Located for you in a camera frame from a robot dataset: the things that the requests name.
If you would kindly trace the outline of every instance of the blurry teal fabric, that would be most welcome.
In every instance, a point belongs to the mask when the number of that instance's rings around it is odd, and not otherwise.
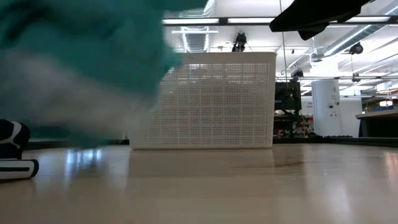
[[[159,82],[170,67],[178,65],[178,57],[163,39],[164,12],[205,4],[206,0],[1,0],[0,46],[3,53],[15,50],[54,58],[78,75],[126,95],[140,96],[150,108],[156,104]],[[24,21],[28,22],[23,30],[10,39],[9,31]],[[12,66],[0,73],[3,80],[13,76]],[[19,94],[26,92],[0,90],[0,115],[25,118],[22,122],[32,128],[32,137],[72,138],[82,146],[107,138],[65,120],[50,129],[35,128],[41,124],[28,115],[29,108],[24,105],[28,98]],[[16,108],[26,114],[13,117]]]

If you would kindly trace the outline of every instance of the mesh basket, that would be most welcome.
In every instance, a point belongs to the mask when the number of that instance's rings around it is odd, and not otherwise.
[[[276,54],[183,54],[134,149],[271,147]]]

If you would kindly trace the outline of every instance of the teal cloth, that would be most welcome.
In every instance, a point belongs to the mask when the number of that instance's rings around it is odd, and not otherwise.
[[[17,2],[0,1],[2,50],[52,57],[81,75],[154,100],[159,82],[170,67],[178,64],[178,57],[163,39],[164,12],[206,4],[206,0],[30,0],[25,1],[27,6],[6,11]],[[15,41],[7,41],[10,27],[40,11],[40,19],[26,26]],[[3,115],[12,119],[12,114]],[[104,137],[66,126],[50,131],[32,127],[32,136],[70,138],[83,147],[100,144]]]

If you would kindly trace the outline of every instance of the wooden table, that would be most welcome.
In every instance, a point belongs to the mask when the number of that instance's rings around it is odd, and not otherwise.
[[[398,138],[398,110],[357,114],[356,118],[361,120],[360,137]]]
[[[398,223],[398,155],[383,147],[103,146],[24,157],[41,167],[33,180],[0,184],[3,224]]]

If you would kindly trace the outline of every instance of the ceiling light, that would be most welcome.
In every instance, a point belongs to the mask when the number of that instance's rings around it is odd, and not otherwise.
[[[360,72],[360,71],[362,71],[362,70],[364,70],[364,69],[367,69],[367,68],[369,68],[369,67],[372,67],[372,66],[373,66],[373,65],[366,65],[366,66],[363,66],[363,67],[361,67],[361,68],[359,68],[359,69],[357,69],[357,70],[354,70],[353,73]]]
[[[299,80],[330,80],[335,77],[300,77]]]
[[[311,90],[311,89],[312,89],[312,87],[310,87],[310,86],[300,87],[301,91],[307,91],[307,90]]]
[[[303,95],[305,95],[306,93],[309,93],[309,92],[311,92],[311,90],[307,90],[307,91],[303,92],[301,95],[303,96]]]
[[[388,11],[387,13],[385,13],[385,15],[389,15],[390,13],[394,12],[397,9],[398,9],[398,6],[396,6],[395,8],[393,8],[390,11]]]
[[[248,23],[248,24],[258,24],[258,23],[271,23],[274,18],[230,18],[228,23]]]
[[[346,86],[340,86],[340,89],[343,89],[343,90],[350,90],[350,89],[354,89],[354,90],[368,90],[368,89],[370,89],[370,88],[373,88],[373,86],[350,86],[350,87],[348,87],[348,88],[346,88]]]
[[[218,30],[172,30],[172,34],[218,34]]]
[[[349,96],[349,95],[340,95],[340,98],[385,98],[385,95],[356,95],[356,96]],[[301,99],[310,99],[312,96],[302,96]]]
[[[380,106],[392,106],[392,101],[382,101],[380,102]]]
[[[354,17],[347,20],[346,22],[387,22],[390,19],[389,16],[366,16],[366,17]]]
[[[330,25],[327,28],[355,28],[357,25]]]
[[[329,56],[331,55],[331,53],[333,53],[337,48],[341,47],[343,44],[347,43],[349,40],[351,40],[352,38],[356,37],[358,34],[362,33],[362,31],[366,30],[367,28],[369,28],[371,25],[367,25],[366,27],[364,27],[363,29],[359,30],[358,32],[356,32],[355,34],[353,34],[352,36],[348,37],[347,39],[341,41],[338,45],[336,45],[335,47],[333,47],[332,49],[330,49],[329,51],[327,51],[326,53],[324,53],[324,56]]]
[[[173,25],[189,25],[189,24],[217,24],[219,19],[202,18],[202,19],[164,19],[163,24]]]

